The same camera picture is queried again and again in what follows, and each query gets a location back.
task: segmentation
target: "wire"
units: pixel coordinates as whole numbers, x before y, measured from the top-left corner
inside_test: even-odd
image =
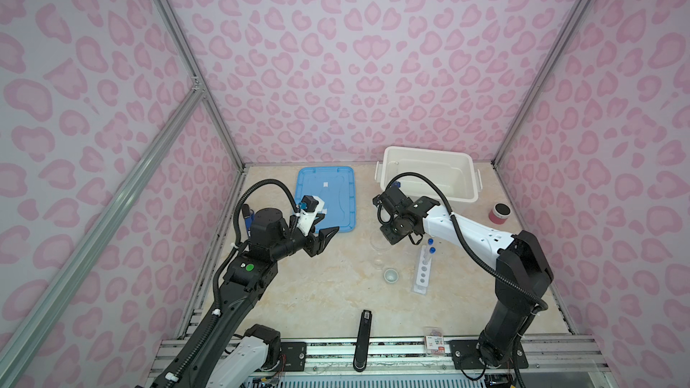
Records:
[[[461,356],[460,356],[460,371],[462,372],[462,375],[463,375],[464,377],[470,379],[471,381],[477,381],[477,380],[483,378],[483,377],[484,377],[484,373],[487,372],[487,365],[486,365],[486,364],[484,365],[484,368],[483,368],[483,370],[482,370],[482,373],[481,373],[479,376],[477,376],[476,378],[471,378],[471,377],[469,377],[469,376],[467,375],[467,373],[465,373],[465,371],[462,369],[462,363],[463,363],[463,361],[465,361],[465,359],[466,359],[467,357],[470,357],[470,358],[471,358],[472,356],[471,356],[471,355],[461,355]]]
[[[230,254],[228,255],[227,258],[220,264],[216,272],[213,274],[213,281],[211,282],[211,287],[213,289],[213,306],[211,307],[213,310],[220,309],[221,308],[221,297],[220,297],[220,287],[218,286],[218,282],[220,280],[221,274],[225,271],[225,269],[228,267],[228,264],[230,261],[233,260],[233,257],[236,254],[242,254],[242,252],[246,249],[247,242],[245,241],[244,243],[240,243],[241,240],[241,233],[239,230],[239,214],[242,211],[242,205],[247,201],[247,198],[249,198],[249,195],[251,195],[255,190],[260,188],[261,186],[265,185],[276,185],[283,189],[283,192],[285,195],[288,197],[290,201],[290,208],[292,208],[293,212],[297,213],[298,206],[295,203],[295,198],[293,197],[292,192],[288,189],[288,186],[286,186],[284,183],[282,183],[279,180],[273,179],[273,178],[268,178],[265,180],[261,180],[259,182],[254,183],[253,185],[249,186],[249,189],[246,190],[244,194],[239,198],[237,201],[237,205],[235,205],[235,212],[233,213],[233,227],[235,229],[235,244],[240,246],[238,247],[233,247],[233,250],[230,251]],[[294,229],[293,225],[290,225],[290,231]],[[203,345],[206,343],[208,340],[208,337],[211,335],[213,332],[213,329],[215,328],[215,325],[218,323],[218,320],[220,319],[220,314],[211,314],[213,318],[211,318],[211,322],[206,325],[206,328],[202,332],[202,335],[199,337],[197,342],[194,344],[194,348],[189,351],[189,354],[187,354],[186,357],[182,358],[181,357],[181,362],[179,366],[177,366],[177,370],[174,372],[175,376],[179,378],[180,375],[182,375],[189,366],[189,364],[192,363],[194,358],[197,356],[199,351],[202,349]],[[172,380],[168,380],[165,388],[171,388],[176,382]]]
[[[383,208],[383,203],[378,204],[378,205],[376,206],[376,219],[379,220],[379,223],[380,223],[381,225],[390,225],[391,222],[392,222],[392,216],[391,216],[390,219],[388,219],[388,220],[386,220],[386,221],[384,221],[383,219],[381,219],[381,208]]]
[[[517,383],[520,384],[520,388],[526,388],[526,385],[522,381],[522,375],[520,374],[520,369],[517,367],[518,366],[518,360],[517,360],[518,359],[518,354],[517,354],[518,350],[517,350],[517,348],[518,348],[519,344],[520,344],[520,341],[516,338],[513,341],[513,364],[514,364],[513,370],[515,370],[515,379],[516,379]]]
[[[421,174],[418,174],[416,172],[405,172],[398,174],[397,176],[391,178],[391,181],[388,182],[388,185],[386,186],[386,189],[392,186],[393,183],[395,183],[399,178],[405,177],[405,176],[412,176],[412,177],[417,177],[425,181],[427,185],[429,185],[436,194],[441,198],[441,201],[443,202],[444,206],[446,206],[446,210],[448,210],[448,214],[451,217],[451,221],[453,222],[453,227],[455,228],[455,235],[457,236],[458,240],[460,241],[460,244],[462,246],[462,249],[469,255],[469,257],[477,263],[485,272],[488,272],[491,274],[493,277],[495,277],[497,280],[500,280],[502,283],[504,283],[506,286],[510,287],[511,289],[514,289],[515,291],[521,293],[525,297],[527,297],[534,305],[535,308],[533,310],[534,313],[539,313],[540,311],[544,311],[548,309],[548,304],[540,297],[537,297],[533,292],[531,291],[526,291],[525,289],[522,289],[520,285],[515,283],[513,280],[505,277],[501,273],[496,272],[495,269],[491,268],[487,263],[485,263],[475,252],[472,250],[472,248],[467,244],[467,241],[465,240],[465,237],[462,235],[462,232],[460,230],[460,226],[457,223],[457,219],[455,218],[455,214],[453,213],[453,209],[451,208],[451,203],[448,202],[448,199],[446,196],[441,192],[441,189],[436,187],[431,180],[428,178],[424,177]]]
[[[411,233],[411,232],[410,232],[409,234],[407,234],[407,237],[410,239],[410,243],[414,244],[415,246],[418,245],[419,243],[421,243],[421,242],[422,242],[422,238],[424,238],[424,236],[419,236],[419,239],[417,240],[417,242],[415,242],[415,241],[412,239],[412,233]]]
[[[238,334],[238,333],[234,333],[234,334],[233,334],[233,337],[244,338],[244,336],[243,336],[242,334]],[[228,355],[230,355],[230,354],[232,353],[232,352],[228,352],[228,348],[226,348],[226,349],[224,349],[224,350],[225,350],[225,353],[228,354]]]
[[[273,366],[273,368],[279,367],[279,369],[278,369],[273,375],[271,375],[270,377],[269,377],[269,376],[263,376],[262,378],[255,378],[255,379],[254,379],[254,382],[255,382],[255,383],[256,383],[256,382],[261,382],[261,383],[271,382],[271,380],[272,380],[273,378],[275,378],[276,376],[278,376],[278,380],[280,380],[280,375],[279,375],[279,374],[285,369],[285,362],[286,362],[286,361],[287,361],[287,357],[285,357],[285,355],[283,355],[283,354],[279,355],[279,356],[278,356],[278,362],[276,362],[276,363],[275,363],[275,366]]]

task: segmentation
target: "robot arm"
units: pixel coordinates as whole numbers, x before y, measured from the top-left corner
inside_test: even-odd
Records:
[[[373,199],[373,203],[379,209],[385,209],[391,217],[388,222],[383,222],[379,215],[380,230],[392,245],[406,236],[411,240],[412,233],[418,236],[427,233],[457,246],[469,247],[465,250],[474,253],[488,266],[485,269],[496,277],[498,302],[479,335],[477,354],[486,366],[498,367],[506,362],[513,342],[519,341],[517,337],[524,334],[537,312],[534,299],[527,294],[540,299],[553,280],[537,238],[527,231],[513,235],[485,227],[456,213],[449,213],[446,207],[427,196],[412,201],[396,186],[389,185],[383,194]],[[456,231],[451,216],[455,217],[461,234]],[[507,285],[506,281],[512,282],[514,287]]]
[[[456,214],[455,218],[467,244],[485,263],[496,269],[499,249],[508,247],[513,242],[513,235],[509,232],[486,227],[459,214]],[[428,235],[460,246],[460,241],[455,235],[453,222],[451,222],[445,207],[436,206],[429,210],[427,217],[423,220],[423,225],[424,232]]]
[[[213,387],[237,388],[256,369],[277,366],[280,332],[254,325],[233,353],[215,368],[237,327],[278,273],[278,261],[300,249],[311,257],[321,254],[340,230],[323,228],[315,235],[315,225],[324,218],[323,213],[318,213],[319,207],[323,207],[318,198],[304,196],[298,207],[299,216],[291,216],[289,225],[278,209],[266,208],[254,214],[250,239],[239,243],[241,250],[228,263],[223,275],[218,308],[214,305],[204,315],[177,357],[154,380],[152,388],[202,388],[211,382]],[[242,251],[247,244],[249,250]]]

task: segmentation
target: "red cup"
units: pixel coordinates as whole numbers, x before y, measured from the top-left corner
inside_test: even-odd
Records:
[[[505,204],[498,203],[488,212],[488,220],[496,223],[496,225],[502,225],[510,215],[511,208]]]

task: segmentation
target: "black mounting plate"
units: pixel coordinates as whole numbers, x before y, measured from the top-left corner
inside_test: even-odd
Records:
[[[305,342],[281,342],[280,354],[285,355],[284,371],[304,371],[306,361]]]
[[[477,355],[477,341],[449,341],[448,344],[451,346],[451,358],[453,358],[453,365],[455,370],[463,369],[468,370],[482,370],[484,365],[479,361],[479,356]],[[519,369],[526,369],[529,367],[527,362],[527,357],[522,349],[522,344],[517,346],[517,366]],[[460,356],[456,356],[455,352],[459,351]],[[508,363],[505,362],[499,368],[507,369]]]

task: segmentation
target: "aluminum frame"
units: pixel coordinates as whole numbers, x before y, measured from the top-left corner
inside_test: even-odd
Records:
[[[548,51],[547,59],[544,61],[544,64],[537,73],[537,76],[534,78],[534,81],[527,91],[520,109],[517,111],[513,122],[508,128],[508,132],[506,132],[505,139],[498,148],[498,151],[496,151],[496,156],[493,159],[494,165],[500,165],[505,159],[505,155],[510,150],[515,136],[518,134],[518,131],[526,120],[527,114],[539,99],[539,94],[542,92],[544,82],[556,68],[558,60],[564,56],[565,50],[575,36],[575,33],[584,20],[584,17],[587,15],[587,12],[594,4],[594,1],[595,0],[575,0],[573,7],[563,23],[563,27],[561,28],[560,32],[558,32],[556,41],[554,41],[553,46]]]
[[[508,202],[511,203],[511,207],[513,207],[513,213],[515,214],[515,217],[517,218],[518,223],[520,223],[520,227],[524,229],[526,223],[524,221],[524,218],[522,217],[522,214],[520,214],[519,211],[515,209],[515,201],[513,200],[513,196],[508,192],[508,187],[506,186],[505,182],[503,181],[503,178],[501,178],[501,175],[499,174],[498,167],[496,165],[493,166],[493,170],[496,172],[496,177],[498,178],[498,183],[500,183],[501,188],[503,188],[503,193],[506,195],[506,198],[508,198]],[[561,316],[563,317],[563,320],[565,321],[566,326],[568,327],[568,331],[570,331],[573,334],[581,334],[577,328],[576,325],[573,321],[573,316],[570,315],[570,312],[568,311],[568,307],[565,306],[563,302],[563,297],[561,297],[560,292],[558,292],[558,289],[556,289],[556,286],[551,283],[548,286],[548,290],[551,291],[551,294],[553,295],[553,299],[556,301],[556,305],[558,306],[558,310],[561,313]]]
[[[202,70],[197,63],[196,58],[194,58],[194,53],[192,52],[192,48],[190,47],[189,42],[184,35],[182,25],[177,20],[175,10],[173,9],[169,0],[153,0],[153,3],[155,4],[156,9],[158,9],[161,18],[163,19],[163,23],[173,38],[172,41],[175,43],[175,46],[180,53],[180,58],[184,62],[189,76],[203,92],[207,93],[208,96],[203,101],[204,105],[206,106],[206,110],[211,115],[213,125],[215,126],[216,130],[218,130],[218,134],[221,136],[221,140],[230,153],[235,166],[238,170],[242,171],[244,168],[242,157],[237,151],[237,147],[233,142],[228,125],[225,123],[225,120],[220,113],[218,104],[214,100],[211,91],[208,89],[206,79],[203,77]]]
[[[197,280],[194,283],[194,288],[192,289],[192,294],[190,294],[190,299],[187,300],[185,304],[182,318],[180,319],[179,325],[175,330],[176,338],[183,338],[185,332],[187,331],[187,326],[190,324],[190,319],[194,313],[194,309],[197,309],[203,305],[203,299],[208,293],[208,288],[211,285],[211,279],[215,271],[216,261],[218,261],[218,256],[223,249],[223,244],[225,239],[230,232],[230,225],[232,224],[233,208],[237,204],[239,199],[240,191],[244,185],[244,180],[247,176],[246,171],[238,174],[235,179],[235,184],[233,185],[233,190],[228,196],[225,207],[223,207],[223,212],[221,214],[221,220],[219,220],[214,238],[211,243],[209,243],[206,249],[206,254],[203,256],[203,263]]]
[[[17,327],[0,356],[1,388],[11,388],[19,381],[203,97],[206,94],[199,88],[187,93],[175,114],[156,135],[108,206]]]
[[[476,336],[445,336],[444,342],[446,350],[450,351],[448,341],[476,339]],[[356,338],[299,338],[283,341],[307,344],[304,371],[290,372],[291,377],[308,376],[317,382],[322,376],[362,375],[352,367]],[[231,340],[229,348],[235,347],[238,342],[237,339]],[[186,340],[161,343],[149,374],[149,383],[173,361],[185,343]],[[522,346],[530,363],[529,368],[521,370],[523,374],[565,371],[594,374],[611,372],[592,336],[526,334],[522,338]],[[505,369],[487,369],[487,374],[505,373]],[[461,372],[455,370],[450,352],[445,356],[427,356],[423,337],[379,337],[369,340],[366,375],[429,374],[461,375]]]

